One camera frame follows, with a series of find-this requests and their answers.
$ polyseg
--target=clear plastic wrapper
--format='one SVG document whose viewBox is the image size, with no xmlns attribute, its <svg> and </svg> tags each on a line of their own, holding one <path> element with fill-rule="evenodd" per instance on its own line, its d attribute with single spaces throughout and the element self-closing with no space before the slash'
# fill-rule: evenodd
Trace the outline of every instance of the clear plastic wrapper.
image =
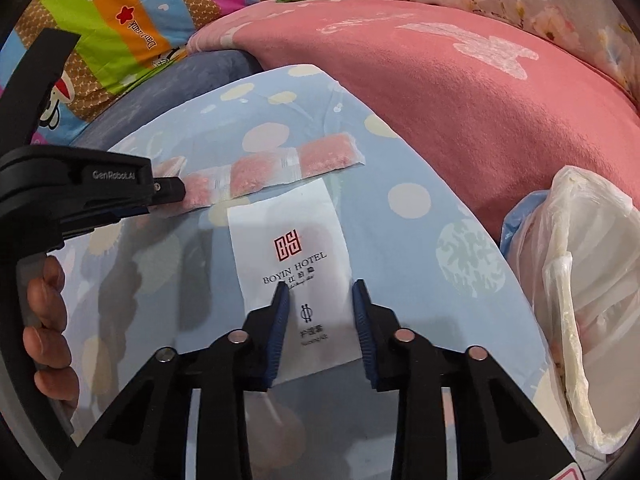
<svg viewBox="0 0 640 480">
<path fill-rule="evenodd" d="M 298 148 L 302 178 L 364 164 L 364 156 L 349 134 L 334 134 L 312 140 Z"/>
<path fill-rule="evenodd" d="M 584 440 L 615 452 L 640 418 L 640 212 L 608 180 L 567 166 L 507 260 Z"/>
<path fill-rule="evenodd" d="M 154 168 L 154 176 L 178 176 L 185 159 L 175 157 Z M 268 186 L 290 184 L 341 170 L 365 159 L 349 134 L 333 134 L 298 148 L 277 148 L 244 156 L 228 166 L 194 171 L 181 177 L 186 195 L 180 203 L 154 208 L 162 216 L 176 216 L 194 209 L 255 193 Z"/>
<path fill-rule="evenodd" d="M 254 480 L 270 478 L 274 470 L 295 463 L 305 452 L 304 424 L 269 392 L 245 392 L 244 415 Z"/>
</svg>

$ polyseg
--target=white cartoon print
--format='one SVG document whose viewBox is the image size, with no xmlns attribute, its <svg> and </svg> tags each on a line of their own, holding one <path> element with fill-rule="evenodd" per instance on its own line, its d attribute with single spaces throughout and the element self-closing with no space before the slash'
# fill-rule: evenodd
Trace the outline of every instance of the white cartoon print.
<svg viewBox="0 0 640 480">
<path fill-rule="evenodd" d="M 154 68 L 167 64 L 174 59 L 180 57 L 184 51 L 186 50 L 186 45 L 177 46 L 176 48 L 172 48 L 171 50 L 167 50 L 160 54 L 155 60 L 153 60 L 152 65 Z"/>
<path fill-rule="evenodd" d="M 408 23 L 400 25 L 398 28 L 407 28 L 417 32 L 428 32 L 439 36 L 449 36 L 463 43 L 454 43 L 453 48 L 466 56 L 475 57 L 482 62 L 496 67 L 516 79 L 526 79 L 522 65 L 518 62 L 518 57 L 528 57 L 537 60 L 538 54 L 511 41 L 503 38 L 489 36 L 485 38 L 474 32 L 469 32 L 450 23 Z"/>
<path fill-rule="evenodd" d="M 75 97 L 76 93 L 71 79 L 66 72 L 63 72 L 49 93 L 47 107 L 40 116 L 40 126 L 54 130 L 60 124 L 60 103 L 68 105 Z"/>
</svg>

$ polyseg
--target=human hand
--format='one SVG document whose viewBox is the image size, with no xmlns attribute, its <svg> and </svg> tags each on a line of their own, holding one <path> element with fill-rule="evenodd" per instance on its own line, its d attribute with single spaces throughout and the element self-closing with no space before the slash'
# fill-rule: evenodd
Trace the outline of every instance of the human hand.
<svg viewBox="0 0 640 480">
<path fill-rule="evenodd" d="M 48 256 L 43 276 L 27 286 L 29 307 L 38 316 L 42 327 L 25 327 L 22 341 L 27 354 L 47 366 L 36 372 L 37 388 L 47 397 L 62 401 L 68 411 L 78 406 L 80 383 L 70 367 L 71 351 L 62 332 L 66 328 L 66 305 L 60 292 L 65 286 L 65 273 L 58 260 Z"/>
</svg>

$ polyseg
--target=colorful cartoon blanket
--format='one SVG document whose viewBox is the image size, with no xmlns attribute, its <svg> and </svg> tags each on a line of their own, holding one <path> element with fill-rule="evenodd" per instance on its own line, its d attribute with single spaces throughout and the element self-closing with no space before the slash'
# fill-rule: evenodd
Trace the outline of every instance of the colorful cartoon blanket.
<svg viewBox="0 0 640 480">
<path fill-rule="evenodd" d="M 81 36 L 34 142 L 68 144 L 115 99 L 185 55 L 190 35 L 259 0 L 33 0 L 0 52 L 0 91 L 44 27 Z"/>
<path fill-rule="evenodd" d="M 393 0 L 262 2 L 196 33 L 265 70 L 312 63 L 385 120 L 494 239 L 526 194 L 570 164 L 640 202 L 640 118 L 612 80 L 511 25 Z"/>
</svg>

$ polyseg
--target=bed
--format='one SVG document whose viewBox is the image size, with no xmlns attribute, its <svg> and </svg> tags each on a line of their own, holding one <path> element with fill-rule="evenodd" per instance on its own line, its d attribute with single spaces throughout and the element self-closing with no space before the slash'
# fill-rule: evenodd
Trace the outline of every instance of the bed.
<svg viewBox="0 0 640 480">
<path fill-rule="evenodd" d="M 0 0 L 0 43 L 30 1 Z M 454 3 L 483 1 L 495 4 Z M 236 78 L 314 63 L 428 161 L 498 239 L 505 213 L 524 194 L 547 188 L 567 163 L 640 197 L 637 40 L 622 42 L 629 55 L 616 40 L 623 32 L 640 34 L 640 1 L 593 1 L 620 13 L 596 41 L 609 62 L 624 54 L 622 72 L 616 63 L 608 72 L 591 63 L 597 53 L 580 49 L 573 25 L 552 3 L 525 32 L 511 26 L 529 20 L 517 0 L 510 16 L 494 16 L 495 7 L 445 8 L 447 0 L 265 1 L 203 28 L 191 38 L 190 58 L 125 94 L 76 143 L 107 149 L 169 108 Z M 193 86 L 193 71 L 220 78 L 204 76 Z M 188 90 L 174 92 L 180 87 Z M 125 118 L 131 122 L 124 125 Z M 6 432 L 4 438 L 11 441 Z M 638 476 L 639 447 L 636 431 L 603 479 Z"/>
<path fill-rule="evenodd" d="M 153 164 L 184 156 L 181 174 L 188 174 L 336 132 L 349 132 L 366 160 L 321 178 L 353 278 L 364 279 L 375 301 L 433 344 L 487 348 L 575 452 L 554 364 L 497 246 L 429 165 L 319 68 L 286 66 L 213 90 L 112 150 L 148 156 Z M 268 187 L 180 218 L 127 219 L 70 240 L 56 253 L 67 276 L 65 334 L 81 377 L 72 419 L 76 442 L 157 348 L 206 348 L 240 326 L 242 280 L 226 210 L 301 184 Z M 267 394 L 246 393 L 245 403 L 256 480 L 390 477 L 397 396 L 373 392 L 360 360 L 283 382 Z M 195 424 L 190 428 L 188 480 L 196 441 Z M 447 436 L 455 456 L 450 419 Z M 456 480 L 455 469 L 448 478 Z"/>
</svg>

